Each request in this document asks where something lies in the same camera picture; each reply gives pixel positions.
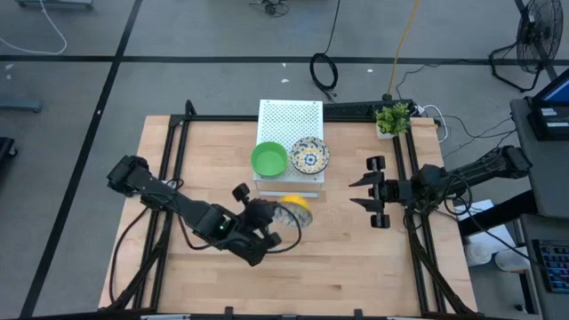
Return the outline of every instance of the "floor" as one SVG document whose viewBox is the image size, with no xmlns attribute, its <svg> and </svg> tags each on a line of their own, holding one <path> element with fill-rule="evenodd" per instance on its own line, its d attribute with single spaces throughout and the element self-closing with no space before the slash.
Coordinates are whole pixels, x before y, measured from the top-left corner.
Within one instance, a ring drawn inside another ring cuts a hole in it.
<svg viewBox="0 0 569 320">
<path fill-rule="evenodd" d="M 255 11 L 248 2 L 96 0 L 91 12 L 83 8 L 49 10 L 68 39 L 64 55 L 75 57 L 74 61 L 14 59 L 14 54 L 21 53 L 0 45 L 0 97 L 44 104 L 40 114 L 0 111 L 0 136 L 13 137 L 20 149 L 0 179 L 0 257 L 4 263 L 0 318 L 20 314 L 93 113 L 105 100 L 105 94 L 100 98 L 103 85 L 133 5 L 141 7 L 125 56 L 216 58 L 186 59 L 187 63 L 132 59 L 118 66 L 35 316 L 96 309 L 124 202 L 106 187 L 105 176 L 121 156 L 136 151 L 145 116 L 181 113 L 186 99 L 193 101 L 199 114 L 229 115 L 255 114 L 259 99 L 326 99 L 312 84 L 308 63 L 283 64 L 264 58 L 231 63 L 226 58 L 284 57 L 282 61 L 288 61 L 286 57 L 321 52 L 336 2 L 290 0 L 291 10 L 278 19 Z M 412 0 L 343 2 L 329 55 L 393 57 L 412 7 Z M 416 60 L 399 66 L 396 81 L 425 63 L 423 58 L 485 59 L 491 50 L 515 40 L 518 19 L 513 0 L 423 2 L 402 53 Z M 569 32 L 566 25 L 565 34 Z M 37 50 L 60 48 L 60 39 L 37 8 L 22 9 L 11 1 L 0 3 L 0 37 Z M 562 42 L 557 58 L 569 59 L 568 41 Z M 389 82 L 389 63 L 385 59 L 381 64 L 339 64 L 335 100 L 380 100 Z M 564 67 L 556 70 L 560 73 Z M 516 66 L 500 67 L 500 71 L 525 84 L 532 79 Z M 548 81 L 543 76 L 537 90 Z M 460 116 L 472 132 L 508 117 L 509 101 L 523 97 L 491 77 L 488 66 L 468 64 L 425 68 L 409 75 L 401 94 L 421 105 L 435 104 L 444 114 Z M 444 155 L 469 141 L 458 122 L 450 119 L 448 126 L 451 135 L 442 143 Z M 494 132 L 512 128 L 508 122 Z M 468 163 L 498 141 L 476 140 L 448 156 L 445 165 L 452 169 Z M 518 143 L 515 134 L 505 142 Z M 473 191 L 476 200 L 489 198 L 499 203 L 528 188 L 527 180 L 493 180 Z M 471 275 L 482 312 L 539 318 L 513 309 L 523 302 L 517 276 L 490 265 L 473 268 Z"/>
</svg>

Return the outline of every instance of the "perforated white panel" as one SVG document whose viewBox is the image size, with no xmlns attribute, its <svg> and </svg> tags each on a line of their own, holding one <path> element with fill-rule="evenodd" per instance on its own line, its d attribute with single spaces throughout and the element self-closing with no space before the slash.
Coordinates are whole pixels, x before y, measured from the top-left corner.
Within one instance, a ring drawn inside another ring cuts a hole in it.
<svg viewBox="0 0 569 320">
<path fill-rule="evenodd" d="M 266 141 L 280 143 L 290 152 L 294 142 L 304 137 L 325 141 L 322 101 L 261 100 L 257 144 Z M 289 163 L 286 171 L 274 179 L 263 179 L 254 173 L 255 181 L 324 183 L 324 172 L 304 174 Z"/>
</svg>

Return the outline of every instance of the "blue and white plate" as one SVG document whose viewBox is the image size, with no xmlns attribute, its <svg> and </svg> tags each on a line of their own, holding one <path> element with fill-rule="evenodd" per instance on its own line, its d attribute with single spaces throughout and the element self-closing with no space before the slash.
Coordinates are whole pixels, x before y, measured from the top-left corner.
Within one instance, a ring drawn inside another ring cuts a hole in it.
<svg viewBox="0 0 569 320">
<path fill-rule="evenodd" d="M 330 149 L 319 138 L 306 137 L 294 143 L 290 158 L 296 170 L 306 174 L 316 174 L 330 163 Z"/>
</svg>

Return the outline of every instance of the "green plant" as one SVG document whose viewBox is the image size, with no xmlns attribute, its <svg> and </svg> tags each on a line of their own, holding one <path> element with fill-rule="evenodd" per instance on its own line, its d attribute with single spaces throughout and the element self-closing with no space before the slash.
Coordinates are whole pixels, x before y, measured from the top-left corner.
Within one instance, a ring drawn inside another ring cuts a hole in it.
<svg viewBox="0 0 569 320">
<path fill-rule="evenodd" d="M 398 135 L 407 131 L 409 126 L 409 108 L 406 103 L 398 102 L 393 107 L 384 107 L 383 110 L 375 112 L 377 126 L 381 133 L 391 133 Z"/>
</svg>

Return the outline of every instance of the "white cable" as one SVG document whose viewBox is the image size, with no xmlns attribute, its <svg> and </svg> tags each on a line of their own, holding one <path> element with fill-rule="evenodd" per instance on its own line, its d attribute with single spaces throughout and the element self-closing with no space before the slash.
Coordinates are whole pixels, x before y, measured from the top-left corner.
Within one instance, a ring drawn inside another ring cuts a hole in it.
<svg viewBox="0 0 569 320">
<path fill-rule="evenodd" d="M 47 10 L 45 10 L 44 7 L 44 0 L 39 0 L 40 5 L 42 6 L 42 12 L 45 15 L 45 18 L 47 18 L 48 21 L 50 21 L 50 23 L 52 24 L 53 28 L 55 29 L 55 31 L 57 31 L 57 33 L 60 35 L 61 40 L 63 40 L 63 48 L 61 50 L 59 50 L 58 52 L 41 52 L 41 51 L 34 51 L 34 50 L 28 50 L 28 49 L 24 49 L 24 48 L 20 48 L 18 46 L 15 46 L 13 44 L 9 44 L 7 41 L 5 41 L 3 38 L 0 37 L 0 42 L 3 42 L 4 44 L 6 44 L 7 46 L 15 49 L 15 50 L 19 50 L 22 52 L 27 52 L 27 53 L 34 53 L 34 54 L 50 54 L 50 55 L 58 55 L 58 54 L 62 54 L 65 49 L 68 48 L 68 41 L 65 39 L 65 36 L 63 36 L 60 32 L 60 30 L 55 26 L 55 23 L 53 23 L 52 19 L 50 18 L 50 16 L 47 14 Z"/>
<path fill-rule="evenodd" d="M 419 110 L 420 113 L 423 113 L 423 111 L 425 111 L 426 108 L 433 108 L 437 111 L 438 115 L 441 117 L 441 121 L 443 122 L 443 127 L 445 128 L 445 137 L 442 140 L 439 140 L 438 143 L 441 143 L 443 141 L 446 140 L 446 138 L 448 138 L 448 129 L 446 128 L 446 121 L 445 118 L 443 117 L 443 114 L 441 113 L 441 110 L 439 110 L 437 108 L 437 106 L 435 105 L 427 105 L 424 107 L 421 106 L 417 106 L 417 109 Z"/>
</svg>

